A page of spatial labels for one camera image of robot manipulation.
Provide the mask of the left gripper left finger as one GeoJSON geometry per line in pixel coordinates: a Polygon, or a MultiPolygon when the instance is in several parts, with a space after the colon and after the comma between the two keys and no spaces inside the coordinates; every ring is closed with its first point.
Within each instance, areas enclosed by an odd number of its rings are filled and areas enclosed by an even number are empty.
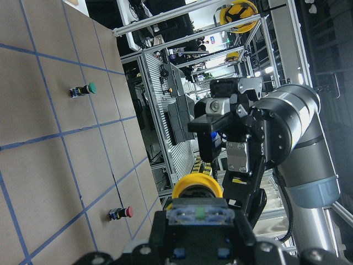
{"type": "Polygon", "coordinates": [[[149,236],[148,245],[151,259],[171,259],[173,256],[172,232],[166,211],[156,211],[149,236]]]}

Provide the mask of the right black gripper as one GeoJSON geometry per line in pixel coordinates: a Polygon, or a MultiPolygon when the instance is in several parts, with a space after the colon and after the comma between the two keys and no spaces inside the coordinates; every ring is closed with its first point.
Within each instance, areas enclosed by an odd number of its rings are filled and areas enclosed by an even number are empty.
{"type": "Polygon", "coordinates": [[[267,202],[260,188],[264,171],[283,163],[292,151],[292,106],[281,98],[255,100],[234,94],[202,99],[194,112],[188,132],[225,134],[228,168],[223,198],[254,227],[267,202]]]}

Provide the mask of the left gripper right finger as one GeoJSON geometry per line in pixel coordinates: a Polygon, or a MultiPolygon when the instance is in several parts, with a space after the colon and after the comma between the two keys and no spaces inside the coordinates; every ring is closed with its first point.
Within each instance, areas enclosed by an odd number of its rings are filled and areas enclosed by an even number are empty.
{"type": "Polygon", "coordinates": [[[248,219],[241,210],[234,210],[229,240],[231,259],[255,259],[256,238],[248,219]]]}

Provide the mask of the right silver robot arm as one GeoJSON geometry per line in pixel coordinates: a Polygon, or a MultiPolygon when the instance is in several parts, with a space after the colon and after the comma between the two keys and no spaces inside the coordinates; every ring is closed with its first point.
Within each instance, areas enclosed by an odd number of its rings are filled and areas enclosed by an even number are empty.
{"type": "Polygon", "coordinates": [[[271,169],[287,198],[297,249],[334,252],[324,208],[339,199],[340,188],[319,118],[319,95],[300,84],[265,96],[262,88],[257,77],[212,81],[211,95],[195,105],[188,130],[197,135],[203,161],[213,162],[226,150],[222,186],[231,208],[256,224],[265,206],[261,178],[271,169]]]}

